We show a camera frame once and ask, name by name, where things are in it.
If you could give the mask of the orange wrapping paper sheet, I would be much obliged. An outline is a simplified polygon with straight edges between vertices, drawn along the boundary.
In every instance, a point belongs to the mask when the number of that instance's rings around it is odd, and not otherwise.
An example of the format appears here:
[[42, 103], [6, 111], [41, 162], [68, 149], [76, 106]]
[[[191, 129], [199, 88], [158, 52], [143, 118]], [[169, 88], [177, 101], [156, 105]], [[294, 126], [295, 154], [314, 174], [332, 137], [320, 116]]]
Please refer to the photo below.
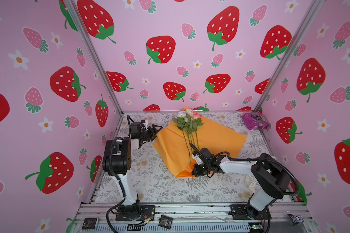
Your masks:
[[153, 143], [168, 170], [176, 177], [193, 178], [192, 170], [196, 161], [192, 158], [194, 149], [207, 148], [212, 154], [227, 151], [233, 158], [238, 157], [247, 137], [217, 122], [214, 122], [185, 107], [176, 119], [191, 117], [198, 123], [193, 130], [186, 122], [172, 121], [160, 130]]

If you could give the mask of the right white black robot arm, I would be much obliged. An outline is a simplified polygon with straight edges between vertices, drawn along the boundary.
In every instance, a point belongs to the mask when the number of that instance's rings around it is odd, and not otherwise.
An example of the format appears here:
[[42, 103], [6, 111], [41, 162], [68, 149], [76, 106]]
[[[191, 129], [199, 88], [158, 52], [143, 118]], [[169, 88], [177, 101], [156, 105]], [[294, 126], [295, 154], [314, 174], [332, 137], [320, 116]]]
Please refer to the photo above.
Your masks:
[[284, 196], [299, 193], [299, 183], [292, 172], [269, 154], [262, 153], [257, 158], [233, 158], [228, 151], [212, 154], [207, 148], [195, 149], [192, 158], [196, 161], [192, 175], [195, 177], [214, 174], [240, 173], [253, 176], [260, 189], [253, 193], [240, 210], [231, 211], [234, 217], [260, 219], [268, 214], [268, 206]]

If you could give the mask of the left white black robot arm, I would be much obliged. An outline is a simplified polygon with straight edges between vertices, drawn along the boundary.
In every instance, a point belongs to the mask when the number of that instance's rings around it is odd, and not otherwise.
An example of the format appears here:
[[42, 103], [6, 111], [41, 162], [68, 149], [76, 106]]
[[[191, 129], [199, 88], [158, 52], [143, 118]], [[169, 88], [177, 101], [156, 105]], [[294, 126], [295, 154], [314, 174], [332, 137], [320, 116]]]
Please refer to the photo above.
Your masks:
[[148, 125], [147, 120], [128, 124], [128, 136], [116, 137], [106, 143], [102, 161], [103, 171], [114, 177], [122, 193], [122, 201], [116, 207], [118, 213], [141, 214], [141, 203], [129, 177], [132, 166], [132, 151], [140, 149], [144, 143], [154, 141], [159, 125]]

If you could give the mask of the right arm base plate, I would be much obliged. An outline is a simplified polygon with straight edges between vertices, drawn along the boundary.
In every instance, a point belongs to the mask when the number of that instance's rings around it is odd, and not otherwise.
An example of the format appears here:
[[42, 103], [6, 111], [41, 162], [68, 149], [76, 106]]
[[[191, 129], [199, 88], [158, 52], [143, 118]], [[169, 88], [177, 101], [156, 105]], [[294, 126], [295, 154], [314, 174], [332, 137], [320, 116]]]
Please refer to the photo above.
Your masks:
[[262, 211], [257, 211], [250, 205], [246, 207], [244, 204], [230, 205], [229, 215], [232, 215], [234, 220], [271, 220], [271, 214], [268, 207]]

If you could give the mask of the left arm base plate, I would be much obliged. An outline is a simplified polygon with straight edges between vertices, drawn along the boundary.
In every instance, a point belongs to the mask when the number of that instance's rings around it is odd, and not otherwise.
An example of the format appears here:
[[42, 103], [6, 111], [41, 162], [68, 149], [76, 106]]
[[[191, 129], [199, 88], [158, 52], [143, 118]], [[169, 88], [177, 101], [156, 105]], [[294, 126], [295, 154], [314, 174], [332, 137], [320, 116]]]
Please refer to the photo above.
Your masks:
[[143, 221], [147, 218], [153, 220], [155, 216], [154, 205], [122, 205], [118, 208], [116, 221]]

